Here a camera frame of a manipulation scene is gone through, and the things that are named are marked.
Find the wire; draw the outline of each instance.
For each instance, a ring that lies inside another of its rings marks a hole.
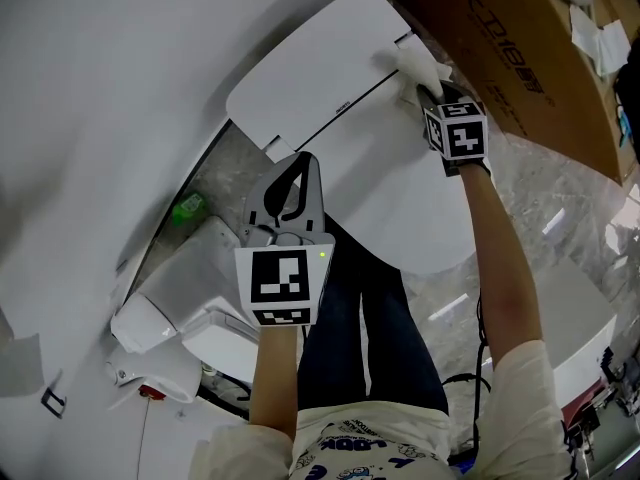
[[[451,384],[453,382],[469,382],[475,379],[476,389],[473,404],[473,452],[474,456],[478,455],[478,447],[480,445],[480,434],[478,432],[477,420],[480,416],[480,391],[481,384],[484,384],[487,391],[491,392],[491,385],[482,377],[482,354],[485,347],[489,345],[487,341],[487,335],[484,329],[484,320],[482,319],[482,293],[478,296],[478,303],[476,304],[476,317],[478,319],[478,338],[480,339],[480,346],[478,347],[478,357],[476,359],[476,373],[460,373],[458,375],[452,375],[445,380],[442,385]]]
[[[149,404],[151,398],[147,398],[147,409],[144,412],[144,421],[142,422],[142,435],[140,436],[140,450],[138,451],[138,468],[136,471],[136,479],[140,480],[140,459],[142,458],[142,443],[144,442],[144,429],[147,426],[147,416],[149,415]]]
[[[478,347],[478,359],[476,360],[476,397],[473,407],[473,449],[476,456],[478,455],[478,447],[480,445],[480,433],[478,432],[478,417],[480,416],[480,379],[482,378],[482,353],[484,348],[489,345],[487,335],[484,330],[484,320],[482,319],[482,292],[478,296],[476,304],[476,317],[478,318],[478,337],[480,338],[480,346]]]

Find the white plastic panel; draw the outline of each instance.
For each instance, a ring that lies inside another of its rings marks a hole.
[[[320,162],[326,212],[380,259],[427,275],[475,245],[462,181],[422,138],[420,111],[398,100],[403,85],[391,77],[303,150]]]
[[[236,284],[238,238],[219,217],[208,219],[138,288],[181,332],[211,308],[242,316]]]
[[[176,335],[176,330],[149,299],[134,293],[111,319],[111,332],[131,353],[143,354]]]
[[[386,0],[335,0],[244,77],[227,113],[260,149],[277,136],[298,149],[393,72],[384,59],[409,31]]]
[[[201,361],[235,379],[253,382],[258,357],[257,332],[247,324],[223,313],[212,313],[182,344]]]
[[[536,290],[556,400],[564,407],[600,378],[616,314],[587,275],[566,258],[536,280]]]

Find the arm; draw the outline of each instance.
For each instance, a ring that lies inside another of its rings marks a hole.
[[[461,166],[478,256],[482,315],[494,368],[521,343],[542,339],[538,299],[513,225],[482,167]]]
[[[249,423],[288,435],[293,441],[298,419],[297,327],[263,328],[253,378]]]

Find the white t-shirt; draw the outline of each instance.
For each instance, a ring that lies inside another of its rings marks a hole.
[[[524,343],[498,364],[480,448],[465,478],[572,479],[574,456],[554,397],[541,341]],[[367,401],[301,411],[295,444],[246,425],[214,434],[192,461],[191,480],[452,480],[449,417],[433,409]]]

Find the person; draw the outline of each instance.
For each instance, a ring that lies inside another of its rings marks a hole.
[[[465,477],[575,478],[524,252],[485,169],[469,163],[459,171],[494,367],[492,391],[477,422],[478,454]],[[336,248],[300,367],[298,329],[263,328],[249,425],[218,431],[199,461],[194,459],[191,478],[456,478],[447,463],[447,399],[409,313],[400,272],[330,219],[326,229],[334,234]],[[369,337],[369,396],[360,344],[361,296]]]

